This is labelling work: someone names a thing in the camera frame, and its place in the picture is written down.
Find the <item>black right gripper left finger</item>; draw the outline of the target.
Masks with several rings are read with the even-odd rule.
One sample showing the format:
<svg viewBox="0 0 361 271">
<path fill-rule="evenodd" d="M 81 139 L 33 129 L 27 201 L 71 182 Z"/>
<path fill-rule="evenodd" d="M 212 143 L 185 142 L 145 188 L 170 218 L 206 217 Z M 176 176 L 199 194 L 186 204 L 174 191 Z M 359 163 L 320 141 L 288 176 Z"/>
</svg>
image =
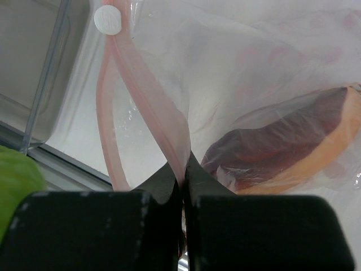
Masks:
<svg viewBox="0 0 361 271">
<path fill-rule="evenodd" d="M 128 192 L 37 192 L 17 206 L 2 270 L 177 270 L 182 197 L 164 165 Z"/>
</svg>

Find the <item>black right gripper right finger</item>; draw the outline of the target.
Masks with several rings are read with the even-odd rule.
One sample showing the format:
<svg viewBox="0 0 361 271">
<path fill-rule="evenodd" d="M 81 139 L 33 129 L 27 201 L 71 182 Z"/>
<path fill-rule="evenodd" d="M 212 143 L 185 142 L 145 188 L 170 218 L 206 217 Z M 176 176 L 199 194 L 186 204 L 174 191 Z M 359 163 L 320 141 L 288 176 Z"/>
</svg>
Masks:
<svg viewBox="0 0 361 271">
<path fill-rule="evenodd" d="M 322 198 L 236 195 L 191 156 L 184 187 L 190 270 L 354 270 Z"/>
</svg>

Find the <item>orange red toy hot dog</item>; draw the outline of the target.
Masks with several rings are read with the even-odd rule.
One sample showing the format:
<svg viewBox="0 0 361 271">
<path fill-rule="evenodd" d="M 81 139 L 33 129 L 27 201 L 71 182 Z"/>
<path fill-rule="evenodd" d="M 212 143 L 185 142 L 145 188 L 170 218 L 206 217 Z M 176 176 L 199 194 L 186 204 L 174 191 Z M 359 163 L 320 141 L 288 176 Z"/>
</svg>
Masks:
<svg viewBox="0 0 361 271">
<path fill-rule="evenodd" d="M 324 90 L 304 107 L 257 129 L 234 129 L 214 142 L 201 166 L 232 192 L 278 194 L 322 173 L 355 177 L 349 147 L 360 133 L 360 85 Z"/>
</svg>

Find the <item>green toy lime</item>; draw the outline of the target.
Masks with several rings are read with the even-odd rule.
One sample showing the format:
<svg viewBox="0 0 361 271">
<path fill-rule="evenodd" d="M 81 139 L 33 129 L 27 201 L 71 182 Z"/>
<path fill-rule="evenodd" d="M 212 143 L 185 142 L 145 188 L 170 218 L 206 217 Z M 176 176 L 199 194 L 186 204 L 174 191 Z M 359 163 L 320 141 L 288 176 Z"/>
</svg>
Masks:
<svg viewBox="0 0 361 271">
<path fill-rule="evenodd" d="M 44 190 L 46 181 L 35 161 L 1 146 L 1 237 L 19 203 L 29 194 Z"/>
</svg>

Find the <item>clear pink zip top bag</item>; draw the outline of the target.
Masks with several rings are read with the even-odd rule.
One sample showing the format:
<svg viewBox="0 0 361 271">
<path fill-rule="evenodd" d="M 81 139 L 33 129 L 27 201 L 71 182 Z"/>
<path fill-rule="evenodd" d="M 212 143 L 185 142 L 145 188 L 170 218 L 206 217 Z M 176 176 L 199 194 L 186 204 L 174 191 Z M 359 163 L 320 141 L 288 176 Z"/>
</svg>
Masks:
<svg viewBox="0 0 361 271">
<path fill-rule="evenodd" d="M 360 85 L 359 1 L 104 1 L 94 24 L 105 39 L 96 115 L 118 191 L 164 163 L 183 185 L 190 157 L 201 165 L 226 133 Z M 360 164 L 360 133 L 349 152 Z M 359 187 L 360 166 L 289 190 L 314 186 Z"/>
</svg>

